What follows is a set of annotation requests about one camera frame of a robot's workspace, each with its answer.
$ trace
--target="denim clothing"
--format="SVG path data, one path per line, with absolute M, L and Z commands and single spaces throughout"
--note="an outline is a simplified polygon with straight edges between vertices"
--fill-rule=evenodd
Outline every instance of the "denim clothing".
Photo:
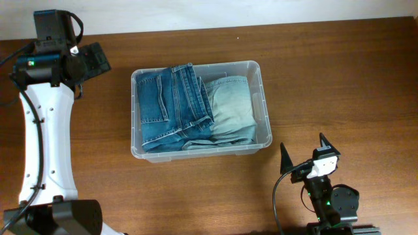
M 206 84 L 215 124 L 212 136 L 190 140 L 183 150 L 254 144 L 257 123 L 253 117 L 247 78 L 230 76 Z
M 214 117 L 191 63 L 139 74 L 135 80 L 145 152 L 178 151 L 187 141 L 211 136 Z

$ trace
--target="dark blue jeans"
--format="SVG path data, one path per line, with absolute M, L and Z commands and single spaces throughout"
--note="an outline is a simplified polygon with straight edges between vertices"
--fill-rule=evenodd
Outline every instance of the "dark blue jeans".
M 145 152 L 178 151 L 187 141 L 211 136 L 208 95 L 191 63 L 139 74 L 135 80 Z

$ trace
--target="plastic bin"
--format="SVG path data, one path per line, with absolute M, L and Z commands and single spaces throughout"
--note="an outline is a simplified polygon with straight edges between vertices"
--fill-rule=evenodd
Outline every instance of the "plastic bin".
M 218 155 L 245 155 L 252 154 L 262 148 L 268 147 L 272 143 L 272 131 L 270 121 L 268 119 L 266 98 L 263 89 L 263 81 L 261 80 L 260 66 L 255 61 L 241 61 L 232 63 L 218 63 L 211 65 L 195 65 L 196 76 L 201 76 L 204 82 L 210 82 L 218 78 L 226 76 L 246 76 L 251 93 L 251 101 L 253 105 L 253 116 L 257 122 L 256 144 L 231 146 L 224 148 L 210 148 L 189 151 L 173 151 L 165 153 L 145 153 L 142 150 L 142 133 L 140 125 L 140 113 L 137 97 L 137 86 L 135 75 L 144 72 L 159 71 L 161 69 L 138 69 L 131 77 L 131 95 L 132 95 L 132 139 L 131 151 L 134 157 L 138 159 L 146 159 L 151 163 L 160 163 L 176 159 L 190 159 L 195 157 L 209 157 Z

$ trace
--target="clear plastic container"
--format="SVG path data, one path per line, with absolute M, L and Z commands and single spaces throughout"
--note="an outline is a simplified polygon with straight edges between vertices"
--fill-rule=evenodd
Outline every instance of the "clear plastic container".
M 210 148 L 189 151 L 172 151 L 165 153 L 146 153 L 142 149 L 142 133 L 140 125 L 139 103 L 137 97 L 137 86 L 135 75 L 144 72 L 160 71 L 161 69 L 138 69 L 131 77 L 132 95 L 132 139 L 131 151 L 134 157 L 146 159 L 151 163 L 160 163 L 177 159 L 190 159 L 195 157 L 209 157 L 218 155 L 245 155 L 253 154 L 262 148 L 268 147 L 272 143 L 272 131 L 268 118 L 266 97 L 261 80 L 260 66 L 255 61 L 241 61 L 232 63 L 218 63 L 211 65 L 195 65 L 196 76 L 201 76 L 204 82 L 210 82 L 226 76 L 246 76 L 251 93 L 253 105 L 253 116 L 257 122 L 256 144 L 231 146 L 224 148 Z

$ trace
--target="brown table surface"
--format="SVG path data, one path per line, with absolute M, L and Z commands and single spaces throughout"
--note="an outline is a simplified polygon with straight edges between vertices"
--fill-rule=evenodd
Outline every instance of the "brown table surface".
M 312 157 L 323 132 L 342 153 L 332 183 L 360 192 L 357 225 L 373 224 L 384 234 L 416 234 L 418 30 L 413 18 L 97 35 L 84 37 L 82 44 L 96 41 L 112 71 L 86 82 L 84 98 L 73 106 L 72 171 L 79 198 L 97 199 L 114 229 L 132 235 L 277 231 L 271 195 L 280 176 L 280 142 L 300 163 Z M 25 42 L 0 42 L 0 56 Z M 254 155 L 159 164 L 132 156 L 133 71 L 244 60 L 261 66 L 270 147 Z M 2 101 L 17 94 L 6 79 L 12 64 L 1 69 Z M 1 211 L 18 203 L 24 131 L 21 104 L 0 108 Z M 300 202 L 301 187 L 289 178 L 279 186 L 284 228 L 316 221 Z

